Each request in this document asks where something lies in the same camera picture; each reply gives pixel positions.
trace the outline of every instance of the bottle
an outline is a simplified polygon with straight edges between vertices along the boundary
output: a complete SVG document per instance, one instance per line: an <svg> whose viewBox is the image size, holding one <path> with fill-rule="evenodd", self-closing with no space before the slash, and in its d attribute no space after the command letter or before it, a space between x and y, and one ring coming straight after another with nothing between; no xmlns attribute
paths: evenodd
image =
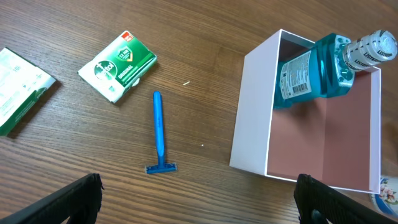
<svg viewBox="0 0 398 224"><path fill-rule="evenodd" d="M278 63L274 109L318 97L345 95L353 86L355 72L392 60L396 55L397 41L386 30L354 42L329 34L302 55Z"/></svg>

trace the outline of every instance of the open box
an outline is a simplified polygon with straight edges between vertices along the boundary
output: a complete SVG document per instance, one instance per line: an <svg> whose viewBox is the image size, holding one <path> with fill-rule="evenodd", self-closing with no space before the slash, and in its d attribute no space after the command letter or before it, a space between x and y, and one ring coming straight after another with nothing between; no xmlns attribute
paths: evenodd
<svg viewBox="0 0 398 224"><path fill-rule="evenodd" d="M356 73L345 96L272 109L278 61L312 45L281 29L245 56L229 165L289 181L310 174L334 188L379 194L379 68Z"/></svg>

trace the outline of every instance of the razor head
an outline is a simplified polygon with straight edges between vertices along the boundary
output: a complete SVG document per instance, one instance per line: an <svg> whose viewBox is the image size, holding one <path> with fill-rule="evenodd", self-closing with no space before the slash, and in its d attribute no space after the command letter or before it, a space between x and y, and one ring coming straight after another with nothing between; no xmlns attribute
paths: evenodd
<svg viewBox="0 0 398 224"><path fill-rule="evenodd" d="M160 167L159 165L154 165L154 166L145 166L145 173L147 174L156 174L160 172L172 172L172 171L177 171L177 165L175 162L171 164L164 164L163 167Z"/></svg>

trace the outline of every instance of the green and white box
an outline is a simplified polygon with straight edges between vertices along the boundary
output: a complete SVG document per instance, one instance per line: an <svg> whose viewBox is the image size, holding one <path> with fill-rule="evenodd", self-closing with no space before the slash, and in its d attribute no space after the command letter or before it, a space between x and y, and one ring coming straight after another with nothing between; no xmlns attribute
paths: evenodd
<svg viewBox="0 0 398 224"><path fill-rule="evenodd" d="M124 31L78 71L110 102L117 102L156 62L153 54L129 31Z"/></svg>
<svg viewBox="0 0 398 224"><path fill-rule="evenodd" d="M7 135L55 79L11 50L0 51L0 135Z"/></svg>

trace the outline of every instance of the barcode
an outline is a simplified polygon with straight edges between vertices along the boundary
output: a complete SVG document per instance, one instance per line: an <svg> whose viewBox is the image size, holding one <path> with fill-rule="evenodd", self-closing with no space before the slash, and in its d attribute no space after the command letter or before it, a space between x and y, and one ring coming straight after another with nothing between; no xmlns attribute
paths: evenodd
<svg viewBox="0 0 398 224"><path fill-rule="evenodd" d="M308 87L307 87L306 83L293 87L293 93L301 93L301 92L307 91L307 90L308 90Z"/></svg>

